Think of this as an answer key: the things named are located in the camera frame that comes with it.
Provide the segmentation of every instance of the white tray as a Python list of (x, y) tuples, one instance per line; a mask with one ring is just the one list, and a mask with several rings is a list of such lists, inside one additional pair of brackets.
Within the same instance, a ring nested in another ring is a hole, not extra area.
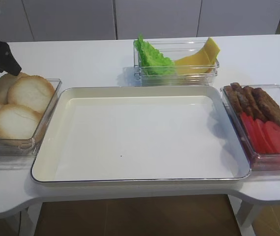
[(242, 179), (250, 166), (209, 86), (71, 88), (31, 175), (38, 182)]

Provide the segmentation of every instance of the tomato slice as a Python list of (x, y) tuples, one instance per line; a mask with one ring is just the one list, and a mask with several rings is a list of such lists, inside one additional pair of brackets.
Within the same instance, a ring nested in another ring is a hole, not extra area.
[(263, 126), (266, 140), (276, 153), (280, 153), (280, 127), (272, 121), (267, 121)]
[(264, 153), (267, 153), (267, 154), (276, 153), (276, 151), (274, 149), (272, 149), (272, 147), (270, 146), (270, 144), (268, 143), (268, 141), (264, 135), (263, 126), (264, 126), (263, 121), (261, 121), (259, 119), (256, 119), (254, 121), (253, 127), (254, 127), (254, 132), (256, 134), (258, 143), (261, 146), (261, 148), (264, 150)]
[(257, 152), (257, 153), (263, 153), (263, 149), (260, 147), (258, 140), (256, 138), (256, 135), (254, 133), (254, 129), (253, 129), (253, 119), (250, 116), (247, 116), (245, 112), (243, 112), (240, 115), (240, 118), (244, 124), (244, 127), (246, 129), (247, 135), (249, 137), (249, 140), (253, 146), (253, 149)]

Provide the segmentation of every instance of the lettuce leaf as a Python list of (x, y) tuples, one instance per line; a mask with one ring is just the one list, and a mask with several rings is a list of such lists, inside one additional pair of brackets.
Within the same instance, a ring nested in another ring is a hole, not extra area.
[(135, 40), (135, 47), (141, 59), (141, 66), (149, 67), (144, 68), (147, 75), (175, 74), (173, 68), (175, 63), (170, 58), (164, 57), (163, 53), (155, 49), (150, 43), (144, 42), (142, 35), (139, 35), (138, 39)]

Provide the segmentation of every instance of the cabinet door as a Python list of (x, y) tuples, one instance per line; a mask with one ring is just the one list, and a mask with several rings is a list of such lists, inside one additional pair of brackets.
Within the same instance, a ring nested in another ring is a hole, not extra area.
[(116, 0), (118, 39), (196, 37), (201, 0)]
[(280, 0), (203, 0), (198, 37), (274, 34)]
[(115, 39), (112, 0), (23, 0), (35, 41)]
[(33, 41), (22, 0), (0, 0), (0, 41)]

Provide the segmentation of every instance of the cheese slice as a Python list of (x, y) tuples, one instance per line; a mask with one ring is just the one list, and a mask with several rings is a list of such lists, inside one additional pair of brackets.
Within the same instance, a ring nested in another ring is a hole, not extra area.
[[(176, 60), (176, 66), (203, 66), (214, 65), (216, 58), (220, 52), (219, 47), (214, 40), (209, 37), (204, 46), (195, 54)], [(201, 74), (210, 72), (209, 68), (191, 68), (191, 67), (177, 67), (178, 74)]]

